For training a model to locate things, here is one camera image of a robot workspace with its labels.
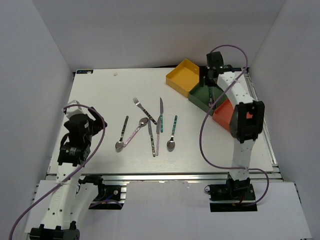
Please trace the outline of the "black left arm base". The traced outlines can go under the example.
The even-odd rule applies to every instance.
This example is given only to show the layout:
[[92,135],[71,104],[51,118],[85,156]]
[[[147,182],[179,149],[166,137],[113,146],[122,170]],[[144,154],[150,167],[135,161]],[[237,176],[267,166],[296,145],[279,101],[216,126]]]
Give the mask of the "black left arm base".
[[97,189],[97,196],[89,206],[89,210],[121,210],[121,186],[107,185],[100,175],[86,175],[78,180],[78,186],[91,184]]

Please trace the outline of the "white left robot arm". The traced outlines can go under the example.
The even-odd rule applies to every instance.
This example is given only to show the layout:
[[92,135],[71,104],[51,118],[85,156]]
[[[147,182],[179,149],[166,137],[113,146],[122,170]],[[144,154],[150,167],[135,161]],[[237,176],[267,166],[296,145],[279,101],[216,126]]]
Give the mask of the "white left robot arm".
[[57,158],[55,186],[49,192],[50,202],[39,227],[30,230],[31,240],[78,240],[79,220],[93,199],[105,196],[106,187],[97,181],[85,182],[81,187],[80,177],[87,162],[93,157],[92,138],[105,133],[107,123],[94,107],[69,103],[63,108],[67,117]]

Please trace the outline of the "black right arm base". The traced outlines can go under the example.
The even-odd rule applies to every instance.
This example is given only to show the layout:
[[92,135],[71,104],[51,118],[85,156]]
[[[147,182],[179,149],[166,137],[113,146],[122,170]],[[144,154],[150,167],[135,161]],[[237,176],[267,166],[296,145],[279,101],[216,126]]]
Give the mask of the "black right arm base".
[[257,212],[256,195],[253,185],[248,190],[232,195],[226,184],[211,184],[204,187],[209,195],[211,213]]

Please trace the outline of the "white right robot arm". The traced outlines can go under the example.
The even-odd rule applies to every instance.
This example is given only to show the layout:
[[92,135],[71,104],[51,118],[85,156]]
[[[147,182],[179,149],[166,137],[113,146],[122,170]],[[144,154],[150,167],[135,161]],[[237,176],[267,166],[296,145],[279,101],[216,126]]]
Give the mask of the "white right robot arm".
[[230,101],[233,112],[229,123],[229,132],[234,140],[232,164],[229,178],[232,183],[225,188],[226,195],[236,200],[244,193],[239,182],[247,181],[252,149],[263,130],[265,105],[251,97],[236,80],[236,71],[231,65],[225,65],[219,51],[206,55],[207,66],[199,68],[200,86],[218,87]]

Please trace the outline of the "fork with black patterned handle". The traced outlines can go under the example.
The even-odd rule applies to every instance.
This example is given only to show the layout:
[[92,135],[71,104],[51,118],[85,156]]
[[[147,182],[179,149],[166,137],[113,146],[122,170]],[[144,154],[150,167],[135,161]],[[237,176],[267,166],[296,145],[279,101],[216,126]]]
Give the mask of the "fork with black patterned handle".
[[140,108],[140,109],[145,113],[145,115],[146,115],[155,125],[157,125],[156,120],[155,120],[155,119],[149,114],[149,112],[142,106],[142,104],[140,103],[140,101],[139,101],[136,97],[134,97],[132,100],[133,100],[134,104],[135,104],[138,108]]

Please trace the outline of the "fork with green handle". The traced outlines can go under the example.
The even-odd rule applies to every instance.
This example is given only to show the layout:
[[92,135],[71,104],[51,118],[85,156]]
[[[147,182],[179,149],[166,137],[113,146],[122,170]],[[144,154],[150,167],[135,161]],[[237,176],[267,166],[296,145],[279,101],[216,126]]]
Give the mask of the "fork with green handle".
[[208,106],[211,108],[213,106],[213,103],[214,103],[214,92],[213,92],[213,87],[212,86],[208,87],[208,95],[209,95]]

